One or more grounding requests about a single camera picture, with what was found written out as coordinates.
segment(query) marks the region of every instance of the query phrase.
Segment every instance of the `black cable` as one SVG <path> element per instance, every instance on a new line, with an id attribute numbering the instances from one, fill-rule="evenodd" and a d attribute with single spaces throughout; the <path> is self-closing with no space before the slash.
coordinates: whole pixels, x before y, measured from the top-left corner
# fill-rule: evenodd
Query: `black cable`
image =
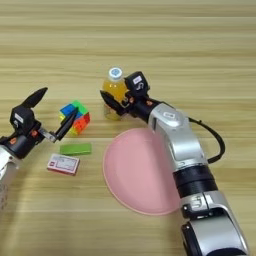
<path id="1" fill-rule="evenodd" d="M 221 159 L 221 157 L 224 155 L 225 151 L 226 151 L 226 146 L 225 146 L 225 142 L 224 140 L 222 139 L 222 137 L 215 131 L 213 130 L 211 127 L 209 127 L 208 125 L 204 124 L 201 120 L 195 120 L 191 117 L 188 118 L 189 121 L 191 123 L 195 123 L 195 124 L 198 124 L 200 126 L 202 126 L 203 128 L 205 128 L 208 132 L 210 132 L 214 138 L 217 140 L 217 142 L 219 143 L 219 147 L 220 147 L 220 152 L 218 155 L 214 156 L 214 157 L 211 157 L 208 159 L 208 163 L 209 164 L 212 164 L 212 163 L 215 163 L 217 162 L 218 160 Z"/>

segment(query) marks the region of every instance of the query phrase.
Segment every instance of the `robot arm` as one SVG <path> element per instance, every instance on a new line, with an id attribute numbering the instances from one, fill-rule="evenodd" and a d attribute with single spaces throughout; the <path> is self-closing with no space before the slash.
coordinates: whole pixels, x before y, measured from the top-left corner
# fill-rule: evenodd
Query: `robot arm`
<path id="1" fill-rule="evenodd" d="M 150 99 L 149 86 L 141 72 L 128 76 L 125 82 L 128 91 L 122 104 L 106 92 L 101 92 L 102 97 L 119 115 L 140 117 L 161 135 L 174 170 L 181 212 L 187 220 L 181 228 L 187 255 L 249 255 L 244 235 L 218 190 L 208 166 L 211 161 L 205 158 L 189 118 L 166 103 Z"/>
<path id="2" fill-rule="evenodd" d="M 7 203 L 8 187 L 19 169 L 21 160 L 45 138 L 53 143 L 61 140 L 74 123 L 78 109 L 63 120 L 56 133 L 48 132 L 42 127 L 31 108 L 41 101 L 46 91 L 47 88 L 36 91 L 21 105 L 12 109 L 10 122 L 14 132 L 9 137 L 0 138 L 0 211 Z"/>

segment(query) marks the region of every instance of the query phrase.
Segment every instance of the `yellow bottle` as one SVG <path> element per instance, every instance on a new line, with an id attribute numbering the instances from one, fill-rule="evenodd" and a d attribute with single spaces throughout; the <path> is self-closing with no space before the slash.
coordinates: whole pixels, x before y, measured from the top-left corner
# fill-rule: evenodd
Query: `yellow bottle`
<path id="1" fill-rule="evenodd" d="M 115 100 L 122 103 L 127 87 L 122 77 L 122 70 L 120 68 L 111 68 L 108 72 L 108 78 L 103 83 L 103 91 L 106 91 L 114 96 Z M 104 115 L 110 120 L 121 120 L 121 117 L 115 110 L 104 104 Z"/>

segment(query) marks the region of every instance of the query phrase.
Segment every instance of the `green eraser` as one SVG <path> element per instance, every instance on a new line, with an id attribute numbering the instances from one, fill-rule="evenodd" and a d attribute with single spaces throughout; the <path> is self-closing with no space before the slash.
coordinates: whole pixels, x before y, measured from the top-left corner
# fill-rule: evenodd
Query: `green eraser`
<path id="1" fill-rule="evenodd" d="M 60 154 L 67 156 L 88 155 L 92 153 L 91 143 L 66 144 L 60 146 Z"/>

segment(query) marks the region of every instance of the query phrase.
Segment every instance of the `rubik's cube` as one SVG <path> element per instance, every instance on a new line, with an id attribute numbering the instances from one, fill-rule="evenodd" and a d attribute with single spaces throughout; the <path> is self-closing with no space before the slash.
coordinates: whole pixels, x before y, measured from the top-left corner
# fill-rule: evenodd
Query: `rubik's cube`
<path id="1" fill-rule="evenodd" d="M 90 122 L 90 114 L 86 107 L 84 107 L 79 101 L 75 100 L 60 110 L 60 119 L 64 120 L 65 117 L 68 116 L 75 108 L 78 108 L 78 113 L 76 115 L 75 122 L 69 132 L 78 135 L 87 127 Z"/>

